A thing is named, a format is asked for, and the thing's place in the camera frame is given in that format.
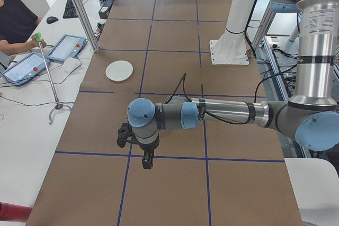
person's arm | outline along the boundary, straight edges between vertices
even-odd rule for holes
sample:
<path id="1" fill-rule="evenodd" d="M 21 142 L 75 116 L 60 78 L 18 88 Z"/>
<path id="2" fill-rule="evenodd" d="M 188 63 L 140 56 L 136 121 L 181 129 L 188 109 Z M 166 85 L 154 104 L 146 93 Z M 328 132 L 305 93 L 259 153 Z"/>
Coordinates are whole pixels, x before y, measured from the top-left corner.
<path id="1" fill-rule="evenodd" d="M 37 18 L 37 20 L 34 22 L 34 24 L 35 24 L 36 26 L 38 26 L 40 22 L 41 22 L 41 18 Z"/>
<path id="2" fill-rule="evenodd" d="M 20 43 L 11 43 L 9 44 L 6 40 L 0 41 L 0 51 L 5 53 L 6 55 L 15 55 L 19 53 L 23 53 L 28 51 L 34 47 L 38 47 L 39 44 L 36 41 L 35 37 L 32 35 L 32 40 L 28 42 L 20 42 Z M 42 46 L 46 46 L 46 42 L 42 40 Z"/>

person's hand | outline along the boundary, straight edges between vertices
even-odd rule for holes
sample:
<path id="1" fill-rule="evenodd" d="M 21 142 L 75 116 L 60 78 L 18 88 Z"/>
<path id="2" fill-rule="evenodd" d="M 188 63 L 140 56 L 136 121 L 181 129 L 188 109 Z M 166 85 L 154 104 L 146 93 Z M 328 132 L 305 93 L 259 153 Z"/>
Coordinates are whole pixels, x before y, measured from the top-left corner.
<path id="1" fill-rule="evenodd" d="M 39 47 L 39 43 L 37 41 L 37 39 L 35 38 L 35 35 L 32 35 L 32 43 L 34 45 L 34 47 Z M 44 39 L 42 39 L 42 47 L 46 47 L 47 43 L 44 41 Z"/>

person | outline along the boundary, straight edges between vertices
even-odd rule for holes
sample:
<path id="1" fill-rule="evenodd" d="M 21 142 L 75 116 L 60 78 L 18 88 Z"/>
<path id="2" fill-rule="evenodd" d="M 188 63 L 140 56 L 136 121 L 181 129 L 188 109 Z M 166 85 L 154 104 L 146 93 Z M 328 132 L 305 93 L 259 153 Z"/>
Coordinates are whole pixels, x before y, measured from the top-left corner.
<path id="1" fill-rule="evenodd" d="M 38 47 L 33 35 L 28 39 L 40 22 L 21 0 L 0 0 L 0 51 L 10 56 Z"/>

computer mouse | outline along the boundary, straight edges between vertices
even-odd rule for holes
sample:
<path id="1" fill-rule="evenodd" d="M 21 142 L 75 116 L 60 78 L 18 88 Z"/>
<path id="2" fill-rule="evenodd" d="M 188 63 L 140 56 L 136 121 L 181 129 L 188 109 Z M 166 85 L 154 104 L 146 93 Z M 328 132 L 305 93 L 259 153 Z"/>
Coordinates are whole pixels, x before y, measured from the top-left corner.
<path id="1" fill-rule="evenodd" d="M 54 17 L 54 16 L 51 16 L 51 17 L 48 17 L 48 18 L 47 18 L 46 22 L 47 22 L 48 24 L 51 24 L 51 23 L 56 22 L 56 21 L 58 21 L 58 20 L 59 20 L 58 18 L 56 18 L 56 17 Z"/>

tablet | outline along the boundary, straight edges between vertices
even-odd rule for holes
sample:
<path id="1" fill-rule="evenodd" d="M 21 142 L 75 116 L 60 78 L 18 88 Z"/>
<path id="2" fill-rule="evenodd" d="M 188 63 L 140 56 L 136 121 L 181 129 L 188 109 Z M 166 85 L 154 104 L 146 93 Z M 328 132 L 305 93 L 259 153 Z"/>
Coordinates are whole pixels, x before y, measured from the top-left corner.
<path id="1" fill-rule="evenodd" d="M 45 68 L 42 57 L 33 52 L 15 65 L 10 66 L 2 74 L 8 82 L 17 86 L 29 82 Z"/>
<path id="2" fill-rule="evenodd" d="M 65 34 L 54 45 L 46 58 L 57 62 L 65 62 L 67 58 L 76 57 L 85 46 L 85 43 L 86 38 L 84 37 Z"/>

